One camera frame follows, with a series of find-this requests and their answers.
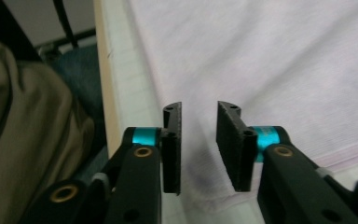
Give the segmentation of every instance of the white table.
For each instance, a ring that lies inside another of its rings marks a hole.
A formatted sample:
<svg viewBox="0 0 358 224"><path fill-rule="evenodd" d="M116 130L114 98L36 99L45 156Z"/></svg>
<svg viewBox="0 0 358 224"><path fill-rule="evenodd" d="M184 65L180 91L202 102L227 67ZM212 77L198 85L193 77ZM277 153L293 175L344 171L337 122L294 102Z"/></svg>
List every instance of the white table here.
<svg viewBox="0 0 358 224"><path fill-rule="evenodd" d="M162 125L162 108L148 79L146 58L125 4L123 0L94 0L110 156L127 127ZM358 166L336 174L335 178L353 189L358 180ZM165 224L264 223L255 198L217 214L204 213L181 196L163 194L162 204Z"/></svg>

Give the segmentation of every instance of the chair leg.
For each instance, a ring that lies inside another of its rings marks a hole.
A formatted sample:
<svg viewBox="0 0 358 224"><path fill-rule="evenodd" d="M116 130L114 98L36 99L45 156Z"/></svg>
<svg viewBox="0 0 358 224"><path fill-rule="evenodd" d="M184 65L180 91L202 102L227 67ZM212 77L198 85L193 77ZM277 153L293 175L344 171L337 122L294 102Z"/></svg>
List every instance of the chair leg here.
<svg viewBox="0 0 358 224"><path fill-rule="evenodd" d="M66 16L65 7L63 6L62 0L54 0L53 2L66 38L71 41L72 47L74 47L74 49L78 48L77 40L74 37L74 33L72 32L71 25L68 21L68 17Z"/></svg>

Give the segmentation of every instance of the gray wall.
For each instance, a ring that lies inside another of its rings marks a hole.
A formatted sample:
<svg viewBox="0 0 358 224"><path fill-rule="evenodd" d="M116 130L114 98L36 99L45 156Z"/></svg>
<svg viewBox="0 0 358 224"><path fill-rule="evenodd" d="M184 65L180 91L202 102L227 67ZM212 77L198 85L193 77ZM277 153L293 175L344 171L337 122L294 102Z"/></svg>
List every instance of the gray wall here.
<svg viewBox="0 0 358 224"><path fill-rule="evenodd" d="M34 45L64 37L52 0L4 0ZM92 0L63 0L74 33L95 27Z"/></svg>

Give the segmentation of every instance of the white cloth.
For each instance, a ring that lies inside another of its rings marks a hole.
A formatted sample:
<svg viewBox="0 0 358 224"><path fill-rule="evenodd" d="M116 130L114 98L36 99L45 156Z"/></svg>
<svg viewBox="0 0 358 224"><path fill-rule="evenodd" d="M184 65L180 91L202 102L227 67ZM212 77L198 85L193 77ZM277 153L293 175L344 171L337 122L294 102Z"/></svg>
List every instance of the white cloth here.
<svg viewBox="0 0 358 224"><path fill-rule="evenodd" d="M161 106L183 102L185 195L219 211L234 192L215 143L217 101L279 125L321 166L358 164L358 1L130 0Z"/></svg>

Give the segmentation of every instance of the wooden edge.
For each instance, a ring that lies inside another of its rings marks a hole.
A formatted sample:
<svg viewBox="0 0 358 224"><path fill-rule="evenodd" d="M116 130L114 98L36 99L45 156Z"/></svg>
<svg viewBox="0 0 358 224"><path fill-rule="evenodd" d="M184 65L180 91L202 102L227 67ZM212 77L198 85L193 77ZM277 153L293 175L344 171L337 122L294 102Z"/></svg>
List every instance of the wooden edge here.
<svg viewBox="0 0 358 224"><path fill-rule="evenodd" d="M97 31L98 57L101 84L103 89L103 112L106 128L106 140L109 158L113 156L121 143L115 91L113 90L112 70L109 62L105 24L103 21L103 0L94 0L95 26Z"/></svg>

